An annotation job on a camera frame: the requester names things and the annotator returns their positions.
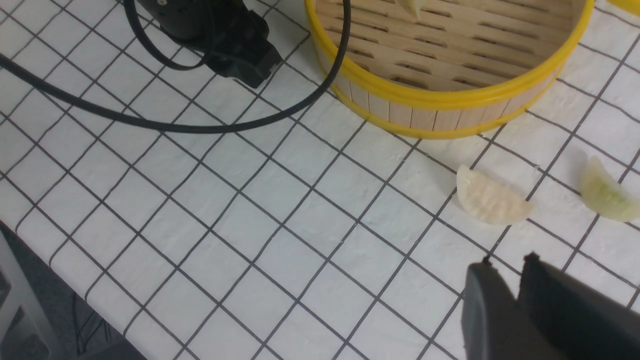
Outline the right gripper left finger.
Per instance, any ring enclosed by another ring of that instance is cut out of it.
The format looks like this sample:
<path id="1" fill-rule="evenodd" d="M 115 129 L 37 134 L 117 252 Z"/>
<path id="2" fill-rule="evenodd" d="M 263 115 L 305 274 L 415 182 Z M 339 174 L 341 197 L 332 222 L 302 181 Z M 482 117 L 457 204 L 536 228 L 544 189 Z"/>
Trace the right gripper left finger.
<path id="1" fill-rule="evenodd" d="M 461 330 L 468 360 L 565 360 L 518 306 L 488 257 L 466 271 Z"/>

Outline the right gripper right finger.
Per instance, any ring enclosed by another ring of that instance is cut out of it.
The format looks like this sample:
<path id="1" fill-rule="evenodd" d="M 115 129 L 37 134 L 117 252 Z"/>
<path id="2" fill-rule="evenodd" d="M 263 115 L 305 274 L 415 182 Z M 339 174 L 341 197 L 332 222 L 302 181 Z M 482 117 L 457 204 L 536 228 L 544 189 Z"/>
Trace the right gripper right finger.
<path id="1" fill-rule="evenodd" d="M 525 256 L 518 305 L 542 337 L 567 360 L 637 360 L 638 313 L 571 275 Z"/>

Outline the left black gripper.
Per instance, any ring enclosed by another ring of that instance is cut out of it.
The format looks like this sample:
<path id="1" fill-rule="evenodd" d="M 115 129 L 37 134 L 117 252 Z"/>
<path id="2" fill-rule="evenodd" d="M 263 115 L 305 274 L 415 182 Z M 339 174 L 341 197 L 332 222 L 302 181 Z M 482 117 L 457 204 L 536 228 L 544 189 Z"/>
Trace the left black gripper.
<path id="1" fill-rule="evenodd" d="M 256 89 L 282 63 L 268 40 L 265 19 L 242 0 L 140 0 L 137 4 L 174 43 L 202 54 L 196 64 L 176 63 L 158 50 L 138 23 L 139 43 L 167 68 L 190 71 L 206 66 L 219 76 Z"/>

